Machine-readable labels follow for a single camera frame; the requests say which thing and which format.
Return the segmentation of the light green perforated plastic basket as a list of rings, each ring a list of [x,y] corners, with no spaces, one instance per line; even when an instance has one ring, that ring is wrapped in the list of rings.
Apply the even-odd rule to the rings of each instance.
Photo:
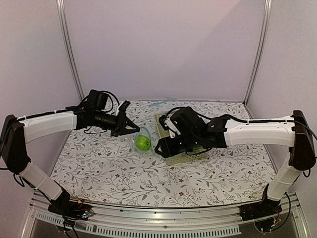
[[[156,129],[157,129],[157,134],[159,139],[164,138],[164,137],[170,137],[169,132],[167,129],[163,129],[161,124],[159,123],[159,117],[165,115],[165,113],[160,113],[160,114],[155,114],[155,123],[156,123]],[[186,151],[181,154],[169,157],[169,158],[164,158],[167,165],[176,165],[179,163],[186,163],[195,159],[201,159],[201,158],[206,158],[209,155],[209,151],[205,150],[203,147],[196,147],[193,149],[193,151]]]

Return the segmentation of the clear blue zip top bag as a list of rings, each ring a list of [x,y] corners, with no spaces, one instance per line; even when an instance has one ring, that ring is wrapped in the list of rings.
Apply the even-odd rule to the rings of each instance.
[[[146,127],[140,127],[138,132],[128,135],[126,141],[138,157],[150,157],[155,154],[152,135]]]

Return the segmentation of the green apple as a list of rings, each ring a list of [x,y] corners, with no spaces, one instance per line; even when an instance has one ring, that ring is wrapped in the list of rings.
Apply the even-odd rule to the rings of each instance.
[[[135,140],[136,148],[141,151],[148,151],[151,148],[151,141],[148,137],[143,135],[138,135]]]

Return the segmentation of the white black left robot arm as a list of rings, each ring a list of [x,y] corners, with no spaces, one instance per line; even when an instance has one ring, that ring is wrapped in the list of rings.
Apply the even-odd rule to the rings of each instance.
[[[87,220],[93,215],[91,205],[83,200],[73,202],[70,194],[43,170],[31,162],[26,144],[63,131],[98,127],[118,137],[133,134],[140,128],[126,115],[129,101],[118,103],[114,114],[106,110],[109,91],[91,90],[80,104],[62,110],[45,112],[20,118],[8,115],[0,135],[0,156],[22,187],[29,185],[38,190],[50,203],[49,211],[72,220]]]

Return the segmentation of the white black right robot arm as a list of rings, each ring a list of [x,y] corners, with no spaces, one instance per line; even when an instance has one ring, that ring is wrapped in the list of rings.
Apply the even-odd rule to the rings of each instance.
[[[164,158],[181,153],[189,155],[198,147],[206,152],[242,144],[288,147],[287,158],[274,179],[265,186],[261,201],[240,206],[243,221],[281,212],[282,197],[300,174],[310,171],[317,161],[313,142],[317,136],[299,110],[277,119],[238,119],[229,114],[209,118],[191,107],[177,107],[158,121],[169,133],[159,139],[155,147],[155,152]]]

